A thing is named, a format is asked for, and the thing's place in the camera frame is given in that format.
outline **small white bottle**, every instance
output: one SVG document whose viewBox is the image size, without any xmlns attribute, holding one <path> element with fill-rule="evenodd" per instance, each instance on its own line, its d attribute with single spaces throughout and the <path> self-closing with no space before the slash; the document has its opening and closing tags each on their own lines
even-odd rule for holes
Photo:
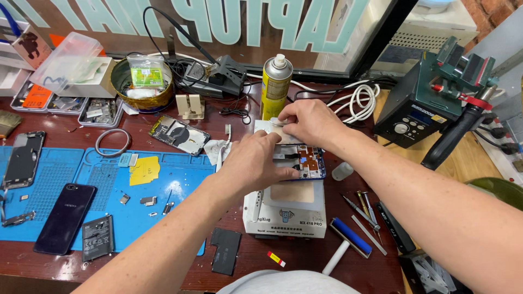
<svg viewBox="0 0 523 294">
<path fill-rule="evenodd" d="M 342 162 L 337 168 L 332 171 L 332 178 L 335 180 L 343 180 L 354 172 L 352 166 L 346 162 Z"/>
</svg>

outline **brick wall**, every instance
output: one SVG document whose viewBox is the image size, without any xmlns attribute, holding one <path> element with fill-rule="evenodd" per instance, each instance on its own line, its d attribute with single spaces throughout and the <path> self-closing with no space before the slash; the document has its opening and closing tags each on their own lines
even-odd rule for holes
<svg viewBox="0 0 523 294">
<path fill-rule="evenodd" d="M 523 5 L 523 0 L 461 0 L 477 25 L 479 35 L 467 46 L 469 51 L 503 20 Z"/>
</svg>

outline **yellow spray can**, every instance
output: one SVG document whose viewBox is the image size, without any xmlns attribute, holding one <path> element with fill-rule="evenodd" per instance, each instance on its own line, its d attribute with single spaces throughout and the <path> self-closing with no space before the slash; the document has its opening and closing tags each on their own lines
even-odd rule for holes
<svg viewBox="0 0 523 294">
<path fill-rule="evenodd" d="M 292 64 L 285 55 L 278 54 L 265 62 L 261 84 L 260 119 L 278 117 L 285 106 L 292 78 Z"/>
</svg>

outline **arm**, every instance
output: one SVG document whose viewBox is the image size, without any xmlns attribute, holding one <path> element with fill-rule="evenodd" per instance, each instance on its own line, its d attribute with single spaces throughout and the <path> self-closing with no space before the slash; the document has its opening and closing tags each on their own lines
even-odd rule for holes
<svg viewBox="0 0 523 294">
<path fill-rule="evenodd" d="M 201 243 L 231 205 L 279 180 L 298 178 L 295 169 L 272 163 L 280 140 L 277 134 L 258 131 L 234 142 L 218 173 L 73 293 L 176 292 Z"/>
<path fill-rule="evenodd" d="M 285 133 L 349 163 L 432 258 L 484 293 L 521 292 L 523 212 L 345 127 L 319 100 L 287 106 Z"/>
</svg>

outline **phone battery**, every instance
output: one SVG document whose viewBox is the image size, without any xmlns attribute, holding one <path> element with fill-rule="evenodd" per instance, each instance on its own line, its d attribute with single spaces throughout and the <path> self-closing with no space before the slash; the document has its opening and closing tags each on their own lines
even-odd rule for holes
<svg viewBox="0 0 523 294">
<path fill-rule="evenodd" d="M 112 216 L 104 216 L 82 224 L 82 240 L 84 262 L 111 253 L 115 249 Z"/>
</svg>

